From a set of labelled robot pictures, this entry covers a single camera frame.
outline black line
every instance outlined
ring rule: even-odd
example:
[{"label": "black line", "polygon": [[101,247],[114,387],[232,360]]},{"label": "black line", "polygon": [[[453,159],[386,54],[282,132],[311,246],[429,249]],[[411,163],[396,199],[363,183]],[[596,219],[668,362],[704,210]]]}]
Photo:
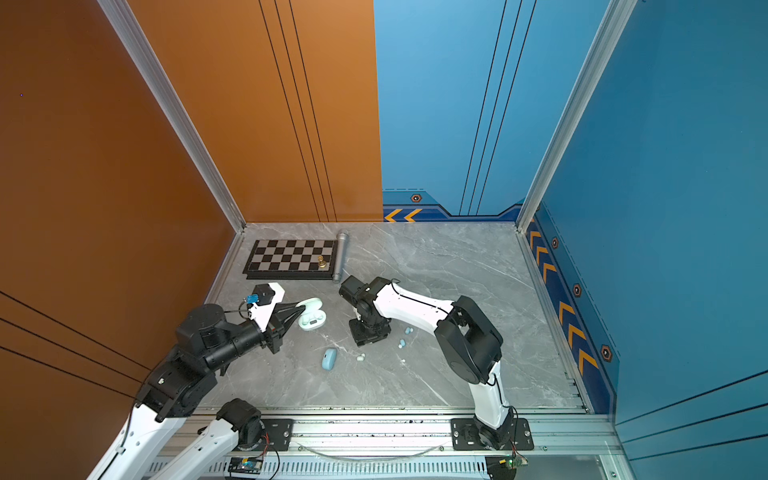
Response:
[{"label": "black line", "polygon": [[67,347],[63,346],[63,345],[62,345],[62,344],[60,344],[60,343],[56,343],[56,342],[54,342],[53,340],[47,339],[47,338],[45,338],[45,337],[44,337],[44,336],[42,336],[42,335],[38,335],[37,333],[35,333],[35,332],[32,332],[31,330],[27,330],[27,329],[26,329],[26,328],[24,328],[23,326],[19,326],[19,325],[16,325],[15,323],[13,323],[13,322],[11,322],[11,321],[9,321],[9,320],[6,320],[6,319],[4,319],[4,318],[2,318],[2,317],[0,317],[0,321],[2,321],[2,322],[5,322],[5,323],[7,323],[8,325],[11,325],[11,326],[15,326],[16,328],[18,328],[18,329],[20,329],[20,330],[22,330],[22,331],[24,331],[24,332],[26,332],[26,333],[29,333],[30,335],[34,335],[34,336],[38,337],[39,339],[43,339],[43,340],[45,340],[45,341],[46,341],[46,342],[48,342],[48,343],[53,343],[53,344],[54,344],[54,345],[56,345],[57,347],[59,347],[59,348],[62,348],[62,349],[64,349],[64,350],[67,350],[67,351],[68,351],[68,352],[70,352],[70,353],[74,353],[74,354],[75,354],[75,355],[77,355],[77,356],[81,356],[82,358],[86,359],[86,360],[87,360],[87,361],[89,361],[89,362],[93,362],[93,363],[95,363],[96,365],[100,365],[100,366],[103,366],[103,367],[104,367],[105,369],[107,369],[107,370],[111,370],[111,371],[113,371],[113,372],[115,372],[115,373],[119,373],[120,375],[124,376],[124,377],[125,377],[125,378],[127,378],[127,379],[131,379],[131,380],[133,380],[134,382],[139,382],[139,383],[141,383],[141,380],[139,380],[139,379],[135,379],[134,377],[132,377],[132,376],[130,376],[130,375],[126,375],[126,374],[124,374],[123,372],[121,372],[121,371],[119,371],[119,370],[115,370],[115,369],[113,369],[113,368],[112,368],[112,367],[110,367],[110,366],[106,366],[104,363],[98,362],[97,360],[94,360],[94,359],[90,359],[90,358],[88,358],[87,356],[83,355],[82,353],[78,353],[78,352],[75,352],[73,349],[69,349],[69,348],[67,348]]},{"label": "black line", "polygon": [[312,181],[310,180],[310,172],[306,169],[306,160],[304,160],[304,152],[301,151],[301,142],[299,142],[299,132],[296,130],[296,123],[293,121],[293,113],[290,110],[290,103],[288,103],[288,94],[286,93],[286,85],[283,83],[283,76],[280,73],[280,65],[277,63],[277,54],[275,53],[275,46],[272,44],[272,35],[270,35],[270,27],[266,24],[266,15],[264,14],[264,7],[259,0],[259,8],[261,9],[261,18],[264,19],[264,28],[266,28],[266,37],[270,40],[270,47],[272,48],[272,56],[275,58],[275,68],[277,68],[277,76],[280,78],[280,85],[283,86],[283,95],[286,98],[286,106],[288,107],[288,115],[290,116],[290,123],[293,125],[293,134],[296,135],[296,144],[299,146],[299,155],[301,155],[301,162],[304,164],[304,173],[306,174],[306,182],[310,185],[310,193],[312,194],[312,202],[315,204],[315,213],[317,214],[317,221],[321,222],[320,210],[317,210],[317,201],[315,201],[315,191],[312,189]]},{"label": "black line", "polygon": [[762,372],[755,373],[754,375],[750,375],[750,376],[744,377],[741,380],[737,380],[737,381],[731,382],[731,383],[726,383],[725,385],[719,386],[716,389],[707,390],[706,392],[702,392],[702,393],[700,393],[698,395],[694,395],[694,396],[688,397],[687,399],[682,399],[679,402],[670,403],[667,406],[663,406],[663,407],[660,407],[658,409],[651,410],[650,412],[645,412],[644,414],[638,415],[636,417],[632,417],[631,419],[622,420],[621,422],[617,423],[616,425],[621,425],[622,423],[627,423],[627,422],[631,422],[632,420],[637,420],[640,417],[645,417],[646,415],[650,415],[651,413],[660,412],[661,410],[668,409],[670,407],[674,407],[675,405],[680,405],[681,403],[687,402],[688,400],[697,399],[700,396],[709,395],[710,393],[716,392],[717,390],[726,389],[726,388],[728,388],[730,386],[736,385],[737,383],[746,382],[747,380],[751,380],[751,379],[753,379],[755,377],[758,377],[758,376],[761,376],[761,375],[765,375],[766,373],[768,373],[768,370],[763,370]]},{"label": "black line", "polygon": [[737,411],[735,411],[735,412],[731,412],[731,413],[724,413],[724,414],[722,414],[722,415],[718,415],[718,416],[710,417],[710,418],[708,418],[708,419],[699,420],[698,422],[687,423],[686,425],[680,425],[679,427],[673,427],[672,429],[666,429],[666,430],[662,430],[661,432],[656,432],[656,433],[649,433],[648,435],[643,435],[643,436],[641,436],[641,437],[637,437],[636,439],[632,439],[632,440],[622,440],[622,442],[621,442],[621,443],[629,443],[629,442],[634,442],[635,440],[647,439],[648,437],[652,437],[652,436],[654,436],[654,435],[661,435],[662,433],[672,432],[673,430],[684,429],[684,428],[686,428],[686,427],[690,427],[690,426],[692,426],[692,425],[698,425],[698,424],[700,424],[700,423],[706,423],[706,422],[709,422],[709,421],[711,421],[711,420],[724,419],[725,417],[730,417],[731,415],[736,415],[737,413],[744,413],[744,412],[749,412],[750,410],[757,410],[757,409],[761,409],[761,408],[763,408],[764,406],[768,406],[768,402],[767,402],[767,403],[763,403],[763,404],[761,404],[761,405],[755,405],[754,407],[748,407],[748,408],[745,408],[745,409],[737,410]]},{"label": "black line", "polygon": [[698,450],[698,449],[707,449],[709,447],[717,447],[717,446],[720,446],[720,445],[728,445],[729,443],[745,442],[747,440],[762,439],[764,437],[768,437],[768,433],[763,433],[763,434],[760,434],[760,435],[753,435],[751,437],[744,437],[743,439],[726,440],[725,442],[710,443],[709,445],[702,445],[702,446],[699,446],[699,447],[690,447],[689,449],[673,450],[672,452],[656,453],[656,454],[653,454],[653,455],[645,455],[644,457],[629,458],[629,461],[633,462],[634,460],[645,460],[646,458],[661,457],[662,455],[672,455],[673,453],[690,452],[691,450]]},{"label": "black line", "polygon": [[51,320],[53,323],[57,323],[58,325],[61,325],[61,326],[63,326],[65,329],[68,329],[68,330],[70,330],[70,331],[72,331],[72,332],[75,332],[75,333],[77,333],[79,336],[82,336],[82,337],[84,337],[84,338],[87,338],[87,339],[89,339],[90,341],[92,341],[93,343],[96,343],[96,344],[97,344],[97,345],[99,345],[99,346],[103,346],[105,349],[109,350],[110,352],[112,352],[112,353],[116,353],[116,354],[118,354],[119,356],[123,357],[124,359],[126,359],[126,360],[129,360],[129,361],[131,361],[131,362],[135,363],[136,365],[140,366],[141,368],[149,370],[149,367],[147,367],[147,366],[143,366],[143,365],[141,365],[139,362],[137,362],[136,360],[133,360],[133,359],[130,359],[130,358],[126,357],[126,356],[125,356],[125,355],[123,355],[122,353],[118,352],[118,351],[117,351],[117,350],[115,350],[115,349],[111,349],[111,348],[109,348],[108,346],[106,346],[105,344],[103,344],[103,343],[99,342],[98,340],[94,340],[94,339],[92,339],[90,336],[88,336],[88,335],[85,335],[84,333],[80,333],[80,332],[78,332],[76,329],[73,329],[73,328],[72,328],[72,327],[70,327],[69,325],[66,325],[66,324],[64,324],[64,323],[62,323],[62,322],[59,322],[58,320],[56,320],[56,319],[55,319],[55,318],[53,318],[52,316],[50,316],[50,315],[46,315],[45,313],[43,313],[43,312],[41,312],[40,310],[38,310],[38,309],[34,308],[33,306],[29,306],[28,304],[26,304],[26,303],[22,302],[21,300],[19,300],[19,299],[17,299],[17,298],[14,298],[13,296],[10,296],[10,295],[8,295],[6,292],[3,292],[3,291],[1,291],[1,290],[0,290],[0,293],[1,293],[2,295],[4,295],[4,296],[8,297],[10,300],[13,300],[14,302],[18,303],[19,305],[23,305],[23,306],[26,306],[27,308],[29,308],[29,309],[30,309],[30,310],[32,310],[33,312],[35,312],[35,313],[38,313],[38,314],[40,314],[40,315],[43,315],[45,318],[47,318],[47,319]]},{"label": "black line", "polygon": [[54,369],[54,370],[58,370],[59,372],[62,372],[62,373],[66,373],[67,375],[72,375],[73,377],[75,377],[75,378],[78,378],[78,379],[80,379],[80,380],[85,380],[85,381],[86,381],[86,382],[88,382],[88,383],[93,383],[94,385],[98,385],[98,386],[100,386],[100,387],[103,387],[103,388],[105,388],[105,389],[107,389],[107,390],[111,390],[112,392],[115,392],[115,393],[119,393],[120,395],[123,395],[123,396],[127,396],[129,399],[133,399],[133,398],[134,398],[132,395],[128,395],[127,393],[123,393],[123,392],[121,392],[120,390],[115,390],[115,389],[113,389],[113,388],[111,388],[111,387],[108,387],[108,386],[106,386],[106,385],[102,385],[102,384],[100,384],[99,382],[94,382],[93,380],[89,380],[89,379],[86,379],[86,378],[85,378],[85,377],[83,377],[83,376],[79,376],[79,375],[77,375],[77,374],[75,374],[75,373],[72,373],[72,372],[68,372],[68,371],[66,371],[66,370],[62,370],[62,369],[58,368],[57,366],[53,366],[53,365],[51,365],[51,364],[49,364],[49,363],[46,363],[46,362],[42,362],[41,360],[38,360],[38,359],[33,359],[32,357],[30,357],[30,356],[26,356],[26,355],[25,355],[25,354],[23,354],[23,353],[19,353],[19,352],[16,352],[15,350],[11,350],[11,349],[5,348],[4,346],[0,346],[0,349],[3,349],[3,350],[5,350],[6,352],[9,352],[9,353],[14,353],[14,354],[16,354],[16,355],[18,355],[18,356],[20,356],[20,357],[24,357],[24,358],[26,358],[27,360],[31,360],[32,362],[36,362],[36,363],[39,363],[39,364],[41,364],[41,365],[45,365],[45,366],[51,367],[52,369]]},{"label": "black line", "polygon": [[475,200],[475,192],[478,188],[478,180],[480,179],[480,170],[482,170],[482,159],[485,156],[485,149],[488,146],[488,137],[491,136],[491,128],[493,127],[493,117],[496,115],[496,105],[498,104],[498,94],[502,91],[502,84],[504,84],[504,73],[507,71],[507,62],[509,61],[509,52],[512,50],[512,41],[515,39],[515,31],[518,28],[518,19],[520,18],[520,9],[523,6],[522,0],[518,6],[518,14],[515,17],[515,26],[512,27],[512,36],[509,38],[509,46],[507,47],[507,57],[504,59],[504,68],[502,69],[502,79],[498,81],[498,90],[496,90],[496,99],[493,101],[493,111],[491,112],[491,121],[488,123],[488,131],[485,133],[485,143],[482,147],[482,154],[480,155],[480,165],[478,165],[478,174],[475,177],[475,186],[472,188],[472,198],[469,200],[469,207],[467,214],[472,210],[472,202]]},{"label": "black line", "polygon": [[515,67],[515,74],[512,75],[512,85],[509,86],[509,94],[507,95],[507,104],[504,106],[504,113],[502,114],[502,122],[498,126],[498,132],[496,133],[496,142],[493,144],[493,151],[491,152],[491,160],[488,161],[488,169],[485,171],[485,180],[482,184],[482,191],[480,192],[480,200],[478,200],[478,208],[475,210],[475,215],[478,214],[480,211],[480,203],[482,202],[482,196],[485,193],[485,185],[488,183],[488,174],[491,173],[491,165],[493,164],[493,157],[496,155],[496,145],[498,145],[498,138],[502,134],[502,127],[504,126],[504,117],[507,115],[507,107],[509,106],[509,98],[512,96],[512,88],[515,87],[515,79],[518,77],[518,69],[520,68],[520,60],[523,58],[523,50],[525,49],[525,41],[528,39],[528,30],[531,29],[531,21],[533,20],[533,12],[536,11],[536,2],[538,0],[534,0],[533,2],[533,8],[531,9],[531,17],[528,19],[528,27],[525,29],[525,37],[523,37],[523,45],[520,47],[520,55],[518,56],[518,64]]},{"label": "black line", "polygon": [[491,84],[491,72],[493,72],[493,61],[496,59],[496,49],[498,48],[498,38],[502,34],[502,24],[504,23],[504,12],[507,11],[507,0],[504,0],[502,8],[502,19],[498,23],[498,33],[496,34],[496,43],[493,45],[493,56],[491,57],[491,67],[488,69],[488,80],[485,81],[485,93],[482,95],[482,105],[480,106],[480,118],[478,118],[478,127],[475,130],[475,141],[472,142],[472,153],[469,155],[469,167],[467,167],[467,178],[464,180],[464,191],[462,192],[462,203],[458,206],[458,214],[462,214],[464,208],[464,197],[467,194],[467,185],[469,184],[469,172],[472,171],[472,157],[475,156],[475,145],[478,143],[478,134],[480,133],[480,121],[482,120],[482,111],[485,108],[485,97],[488,96],[488,86]]},{"label": "black line", "polygon": [[301,52],[301,41],[299,41],[299,29],[296,27],[296,17],[293,16],[293,3],[288,0],[288,6],[290,7],[290,17],[293,20],[293,30],[296,32],[296,44],[299,45],[299,56],[301,57],[301,67],[304,70],[304,80],[306,81],[306,91],[310,94],[310,108],[312,110],[312,117],[315,120],[315,131],[317,132],[317,143],[320,145],[320,157],[323,159],[323,169],[326,171],[326,180],[328,183],[328,195],[331,197],[331,208],[333,209],[333,218],[337,222],[339,218],[336,215],[336,203],[333,201],[333,190],[331,190],[331,177],[328,175],[328,167],[326,165],[326,155],[323,152],[323,140],[320,138],[320,127],[317,125],[317,116],[315,115],[315,104],[312,102],[312,91],[310,90],[310,79],[306,76],[306,66],[304,64],[304,54]]},{"label": "black line", "polygon": [[301,94],[299,93],[299,84],[296,83],[296,74],[293,73],[293,62],[290,60],[290,51],[288,50],[288,41],[286,40],[286,32],[283,30],[283,20],[280,18],[280,9],[277,8],[277,0],[275,1],[275,10],[277,11],[277,22],[280,24],[280,32],[283,34],[283,45],[286,46],[286,56],[288,57],[288,66],[290,67],[290,74],[293,77],[293,87],[296,89],[296,101],[299,102],[299,111],[301,112],[301,119],[304,122],[304,133],[306,133],[306,142],[310,145],[310,155],[312,155],[312,164],[315,166],[315,177],[317,177],[317,186],[320,188],[320,198],[323,200],[323,210],[326,211],[326,218],[330,220],[328,214],[328,207],[326,206],[326,195],[323,193],[323,184],[320,183],[320,174],[317,171],[317,162],[315,161],[315,151],[312,148],[312,139],[310,138],[310,130],[306,126],[306,117],[304,116],[304,107],[301,106]]}]

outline silver tube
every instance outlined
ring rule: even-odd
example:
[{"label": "silver tube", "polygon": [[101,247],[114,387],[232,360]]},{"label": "silver tube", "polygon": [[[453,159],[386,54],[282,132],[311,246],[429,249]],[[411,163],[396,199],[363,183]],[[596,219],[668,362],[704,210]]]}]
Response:
[{"label": "silver tube", "polygon": [[333,282],[341,281],[341,273],[344,270],[344,251],[346,242],[349,240],[349,231],[341,230],[336,235],[336,258],[333,259]]}]

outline yellow chevron arrow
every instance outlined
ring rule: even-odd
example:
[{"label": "yellow chevron arrow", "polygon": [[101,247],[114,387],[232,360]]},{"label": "yellow chevron arrow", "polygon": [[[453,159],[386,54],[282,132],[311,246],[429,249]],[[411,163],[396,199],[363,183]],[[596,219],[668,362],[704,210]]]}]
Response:
[{"label": "yellow chevron arrow", "polygon": [[531,232],[531,250],[533,250],[533,237],[541,238],[541,234],[539,232]]},{"label": "yellow chevron arrow", "polygon": [[422,209],[417,208],[416,210],[414,210],[410,214],[406,215],[406,220],[411,222],[411,223],[416,223],[416,220],[413,220],[413,216],[416,215],[420,211],[422,211]]},{"label": "yellow chevron arrow", "polygon": [[396,208],[396,209],[392,210],[392,213],[390,213],[389,215],[384,217],[384,219],[385,220],[389,220],[392,223],[396,223],[396,221],[393,220],[392,217],[394,217],[395,215],[399,214],[400,212],[402,212],[402,208]]},{"label": "yellow chevron arrow", "polygon": [[571,308],[570,305],[568,305],[567,303],[560,302],[560,324],[561,325],[563,324],[563,310],[565,310],[566,312],[571,312],[574,315],[576,315],[576,312],[574,312],[573,308]]},{"label": "yellow chevron arrow", "polygon": [[552,270],[553,272],[557,272],[557,270],[554,268],[554,265],[551,265],[547,262],[544,262],[544,283],[547,283],[547,270]]},{"label": "yellow chevron arrow", "polygon": [[544,247],[536,247],[536,265],[541,264],[541,254],[542,253],[549,253],[549,250],[545,249]]},{"label": "yellow chevron arrow", "polygon": [[568,326],[568,345],[571,346],[571,348],[574,348],[574,333],[576,335],[579,335],[581,338],[585,340],[587,339],[587,337],[584,336],[584,332],[582,332],[581,330],[579,330],[573,325],[569,325]]},{"label": "yellow chevron arrow", "polygon": [[578,351],[578,371],[581,374],[581,376],[584,376],[584,361],[587,360],[589,363],[594,365],[596,369],[599,369],[598,363],[594,361],[594,359],[589,356],[584,350],[579,349]]}]

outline gray marble surface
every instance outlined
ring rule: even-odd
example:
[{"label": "gray marble surface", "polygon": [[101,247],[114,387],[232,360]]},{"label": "gray marble surface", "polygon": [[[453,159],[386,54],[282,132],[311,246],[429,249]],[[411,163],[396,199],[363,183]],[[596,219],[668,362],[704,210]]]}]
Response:
[{"label": "gray marble surface", "polygon": [[[564,373],[520,247],[509,223],[273,223],[251,224],[217,302],[236,309],[259,280],[242,269],[257,239],[316,239],[349,231],[345,276],[363,282],[398,278],[415,293],[444,300],[474,299],[504,337],[502,380],[508,400],[519,408],[580,407]],[[297,325],[273,355],[255,349],[234,362],[201,407],[218,407],[240,397],[261,407],[442,406],[472,407],[469,387],[445,362],[435,337],[421,330],[406,335],[392,321],[392,333],[357,347],[349,334],[353,308],[330,280],[281,280],[284,301],[317,296],[326,324],[305,332]],[[230,321],[242,321],[236,313]],[[398,348],[400,339],[407,343]],[[338,349],[331,371],[323,353]],[[364,362],[356,357],[365,353]]]}]

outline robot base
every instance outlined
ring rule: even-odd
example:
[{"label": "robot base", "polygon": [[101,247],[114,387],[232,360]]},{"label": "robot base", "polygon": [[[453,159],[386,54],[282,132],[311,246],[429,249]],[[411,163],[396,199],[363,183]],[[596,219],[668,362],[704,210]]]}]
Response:
[{"label": "robot base", "polygon": [[528,420],[520,417],[513,419],[511,413],[496,430],[491,430],[477,417],[451,419],[451,430],[454,450],[512,450],[510,441],[514,442],[515,448],[521,452],[534,449]]},{"label": "robot base", "polygon": [[388,323],[380,323],[376,330],[371,330],[366,328],[366,324],[360,320],[351,319],[349,321],[349,331],[352,333],[352,338],[357,346],[363,346],[366,343],[376,343],[379,340],[384,340],[392,332],[392,327]]}]

